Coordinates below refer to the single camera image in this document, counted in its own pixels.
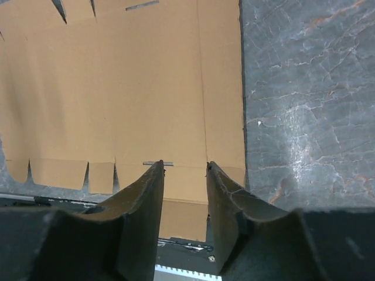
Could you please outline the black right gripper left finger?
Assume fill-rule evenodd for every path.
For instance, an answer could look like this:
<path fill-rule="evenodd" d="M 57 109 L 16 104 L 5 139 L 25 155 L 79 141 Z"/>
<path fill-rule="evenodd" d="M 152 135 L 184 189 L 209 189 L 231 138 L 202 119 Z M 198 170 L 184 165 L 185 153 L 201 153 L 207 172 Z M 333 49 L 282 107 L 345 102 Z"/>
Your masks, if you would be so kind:
<path fill-rule="evenodd" d="M 51 210 L 35 280 L 152 280 L 163 188 L 160 160 L 83 213 Z"/>

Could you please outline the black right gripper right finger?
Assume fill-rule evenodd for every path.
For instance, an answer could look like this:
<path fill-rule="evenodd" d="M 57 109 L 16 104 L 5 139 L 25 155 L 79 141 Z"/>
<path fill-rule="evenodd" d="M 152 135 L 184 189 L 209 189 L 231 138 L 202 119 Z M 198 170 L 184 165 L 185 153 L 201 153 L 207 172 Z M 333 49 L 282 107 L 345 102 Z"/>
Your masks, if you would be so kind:
<path fill-rule="evenodd" d="M 206 173 L 214 255 L 223 280 L 323 280 L 299 211 L 266 203 L 215 162 Z"/>

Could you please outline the brown cardboard box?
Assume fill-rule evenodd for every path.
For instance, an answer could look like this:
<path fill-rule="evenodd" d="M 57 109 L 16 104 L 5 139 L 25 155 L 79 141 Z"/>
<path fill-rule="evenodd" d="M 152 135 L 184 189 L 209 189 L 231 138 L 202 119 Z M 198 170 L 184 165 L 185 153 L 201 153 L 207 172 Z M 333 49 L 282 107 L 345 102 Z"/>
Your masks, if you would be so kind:
<path fill-rule="evenodd" d="M 160 236 L 205 241 L 206 165 L 243 184 L 238 1 L 6 1 L 1 140 L 23 183 L 110 194 L 166 170 Z"/>

